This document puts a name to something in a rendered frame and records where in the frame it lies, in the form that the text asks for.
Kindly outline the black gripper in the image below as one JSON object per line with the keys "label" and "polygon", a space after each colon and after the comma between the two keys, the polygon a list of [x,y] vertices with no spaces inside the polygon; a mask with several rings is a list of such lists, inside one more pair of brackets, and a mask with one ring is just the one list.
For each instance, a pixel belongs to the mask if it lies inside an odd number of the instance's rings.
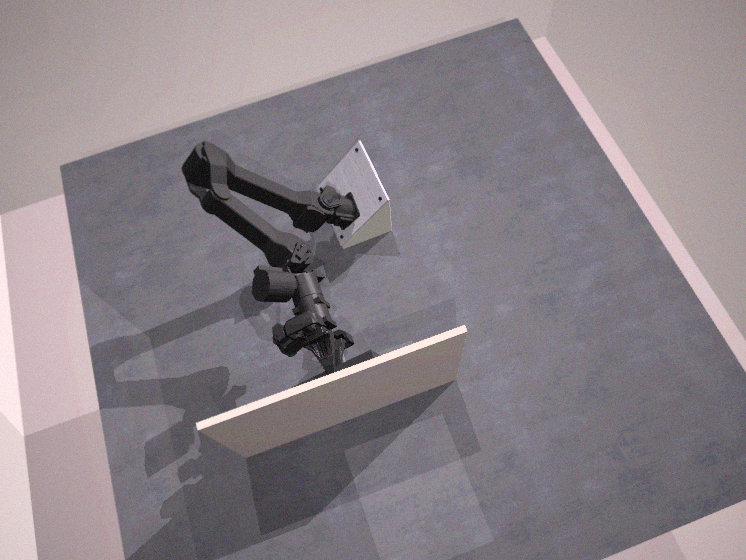
{"label": "black gripper", "polygon": [[329,308],[323,295],[307,295],[292,309],[298,316],[287,320],[283,327],[286,338],[291,340],[296,339],[296,332],[303,331],[306,341],[299,345],[313,352],[328,375],[342,363],[344,349],[354,345],[349,333],[340,329],[332,332],[337,324],[331,319]]}

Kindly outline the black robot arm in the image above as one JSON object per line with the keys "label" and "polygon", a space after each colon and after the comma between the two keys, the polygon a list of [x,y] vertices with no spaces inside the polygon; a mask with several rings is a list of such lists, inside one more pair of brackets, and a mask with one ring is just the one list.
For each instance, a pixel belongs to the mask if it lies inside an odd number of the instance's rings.
{"label": "black robot arm", "polygon": [[[230,194],[230,190],[287,213],[293,226],[306,233],[325,222],[346,229],[360,212],[351,192],[346,196],[327,185],[320,193],[294,191],[236,165],[228,153],[210,142],[193,148],[181,167],[189,191],[204,211],[214,214],[264,252],[272,266],[254,269],[252,295],[261,302],[295,303],[311,294],[323,295],[319,282],[325,275],[303,271],[313,261],[312,247],[298,236],[281,232]],[[206,189],[209,189],[208,191]],[[282,354],[293,357],[306,341],[303,331],[286,338],[284,325],[272,327],[273,343]]]}

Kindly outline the black rectangular picture frame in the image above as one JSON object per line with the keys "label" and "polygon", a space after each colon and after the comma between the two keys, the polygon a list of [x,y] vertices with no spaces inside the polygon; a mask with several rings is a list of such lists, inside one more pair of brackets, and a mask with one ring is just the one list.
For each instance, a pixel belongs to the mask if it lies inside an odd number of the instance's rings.
{"label": "black rectangular picture frame", "polygon": [[[346,361],[346,362],[344,362],[344,363],[341,363],[341,364],[339,364],[339,365],[335,366],[335,372],[338,372],[338,371],[340,371],[340,370],[343,370],[343,369],[349,368],[349,367],[351,367],[351,366],[354,366],[354,365],[360,364],[360,363],[362,363],[362,362],[365,362],[365,361],[371,360],[371,359],[373,359],[373,358],[376,358],[376,357],[379,357],[379,356],[380,356],[380,355],[379,355],[379,354],[377,354],[376,352],[374,352],[373,350],[369,350],[369,351],[367,351],[367,352],[365,352],[365,353],[362,353],[362,354],[360,354],[360,355],[358,355],[358,356],[356,356],[356,357],[354,357],[354,358],[352,358],[352,359],[350,359],[350,360],[348,360],[348,361]],[[294,388],[294,387],[300,386],[300,385],[302,385],[302,384],[308,383],[308,382],[310,382],[310,381],[313,381],[313,380],[319,379],[319,378],[321,378],[321,377],[324,377],[324,376],[327,376],[327,375],[328,375],[328,374],[326,373],[326,371],[325,371],[325,372],[322,372],[322,373],[320,373],[320,374],[318,374],[318,375],[316,375],[316,376],[314,376],[314,377],[312,377],[312,378],[310,378],[310,379],[308,379],[308,380],[306,380],[306,381],[304,381],[304,382],[301,382],[301,383],[299,383],[299,384],[297,384],[297,385],[295,385],[295,386],[293,386],[293,387],[291,387],[291,388]]]}

